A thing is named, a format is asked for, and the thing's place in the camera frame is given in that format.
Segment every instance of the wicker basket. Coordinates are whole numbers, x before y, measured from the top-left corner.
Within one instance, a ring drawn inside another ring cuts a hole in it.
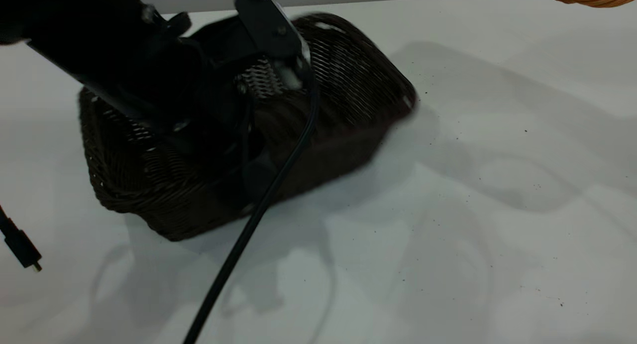
[[[319,13],[294,21],[312,50],[321,111],[312,142],[276,201],[311,190],[369,161],[389,126],[416,105],[412,85],[350,22]],[[307,121],[303,92],[284,90],[265,60],[244,74],[260,99],[255,112],[280,166]],[[86,89],[80,119],[91,184],[109,210],[140,215],[169,240],[182,240],[242,217],[221,204],[189,164]]]

